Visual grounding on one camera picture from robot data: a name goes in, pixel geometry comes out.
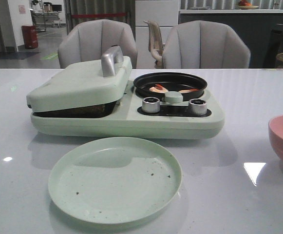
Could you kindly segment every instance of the white table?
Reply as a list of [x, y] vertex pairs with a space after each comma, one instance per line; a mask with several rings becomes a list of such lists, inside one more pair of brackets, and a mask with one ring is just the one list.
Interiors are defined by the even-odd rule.
[[[30, 121], [26, 95], [59, 69], [0, 69], [0, 234], [106, 233], [60, 211], [48, 176], [90, 137], [47, 136]], [[159, 70], [134, 70], [131, 78]], [[283, 234], [283, 163], [268, 140], [283, 115], [283, 70], [181, 70], [203, 77], [226, 113], [207, 140], [151, 139], [183, 170], [177, 196], [155, 220], [127, 234]]]

